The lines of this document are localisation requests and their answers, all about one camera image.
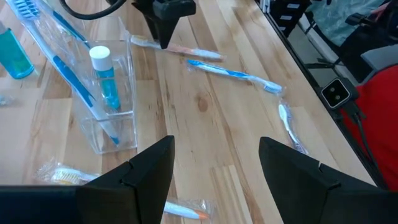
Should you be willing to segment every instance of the red fabric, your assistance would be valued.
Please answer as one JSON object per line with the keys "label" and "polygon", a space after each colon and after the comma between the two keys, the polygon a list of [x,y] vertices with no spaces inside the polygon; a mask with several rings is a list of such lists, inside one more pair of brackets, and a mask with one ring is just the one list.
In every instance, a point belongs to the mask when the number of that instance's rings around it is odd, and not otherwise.
{"label": "red fabric", "polygon": [[[389,188],[398,190],[398,65],[378,73],[358,91],[356,103],[366,115],[369,147]],[[357,125],[349,119],[345,123],[366,153]]]}

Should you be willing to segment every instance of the clear acrylic holder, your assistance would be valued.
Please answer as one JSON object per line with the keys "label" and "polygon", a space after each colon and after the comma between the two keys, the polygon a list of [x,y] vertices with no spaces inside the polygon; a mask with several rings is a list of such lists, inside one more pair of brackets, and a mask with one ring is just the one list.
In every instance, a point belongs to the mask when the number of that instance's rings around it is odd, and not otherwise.
{"label": "clear acrylic holder", "polygon": [[[78,56],[75,67],[77,75],[97,103],[108,114],[107,119],[96,119],[81,98],[73,91],[73,110],[83,134],[97,154],[117,152],[137,147],[136,136],[136,91],[135,76],[132,63],[132,52],[129,32],[118,17],[104,17],[95,21],[85,22],[86,39],[94,40],[79,42],[74,52]],[[99,78],[91,65],[86,44],[90,47],[103,45],[110,49],[114,67],[113,78]],[[120,107],[114,109],[106,104],[101,84],[113,80],[118,91]],[[103,130],[104,124],[111,124],[118,134],[119,144]]]}

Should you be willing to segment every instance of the wooden surface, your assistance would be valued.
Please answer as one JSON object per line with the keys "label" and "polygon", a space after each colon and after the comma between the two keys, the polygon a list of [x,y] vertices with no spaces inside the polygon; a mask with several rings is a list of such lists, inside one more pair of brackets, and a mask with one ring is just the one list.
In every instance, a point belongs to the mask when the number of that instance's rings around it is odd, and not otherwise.
{"label": "wooden surface", "polygon": [[[105,1],[71,1],[81,12]],[[200,0],[197,13],[178,23],[172,42],[227,55],[220,65],[286,86],[295,126],[311,156],[372,183],[364,167],[253,0]],[[0,108],[0,184],[31,184],[50,158],[103,173],[136,151],[98,156],[71,112],[71,91],[38,46],[0,1],[0,20],[11,27],[37,71],[13,80],[0,68],[0,94],[16,99]],[[132,34],[149,35],[142,15],[125,4],[115,12]],[[259,139],[290,144],[278,116],[278,98],[247,82],[189,72],[185,58],[132,47],[137,78],[138,152],[175,136],[170,195],[216,204],[213,223],[282,223],[262,174]],[[199,223],[179,218],[167,223]]]}

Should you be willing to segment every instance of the blue liquid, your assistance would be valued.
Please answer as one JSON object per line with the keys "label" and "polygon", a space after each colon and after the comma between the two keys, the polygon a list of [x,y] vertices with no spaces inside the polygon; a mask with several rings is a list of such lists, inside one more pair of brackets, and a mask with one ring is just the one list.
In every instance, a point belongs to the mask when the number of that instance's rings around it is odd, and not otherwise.
{"label": "blue liquid", "polygon": [[0,62],[15,79],[25,78],[34,70],[32,62],[10,28],[0,34]]}
{"label": "blue liquid", "polygon": [[116,87],[116,83],[114,81],[114,70],[113,68],[107,71],[95,71],[97,73],[98,78],[109,78],[105,80],[101,80],[101,88],[102,94],[105,99],[105,103],[112,107],[113,109],[119,109],[120,100],[118,95],[118,88]]}

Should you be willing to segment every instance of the gray fabric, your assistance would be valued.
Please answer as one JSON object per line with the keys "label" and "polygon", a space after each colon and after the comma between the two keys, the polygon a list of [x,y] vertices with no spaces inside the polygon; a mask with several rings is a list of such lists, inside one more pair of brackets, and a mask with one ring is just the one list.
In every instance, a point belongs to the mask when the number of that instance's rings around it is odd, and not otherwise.
{"label": "gray fabric", "polygon": [[377,72],[398,64],[398,44],[369,50],[361,55],[373,71],[362,81],[367,83]]}
{"label": "gray fabric", "polygon": [[370,15],[384,0],[332,0],[329,6],[326,0],[312,1],[307,9],[314,14],[314,21],[322,33],[334,44],[341,46],[356,27],[345,23],[348,16],[359,13]]}

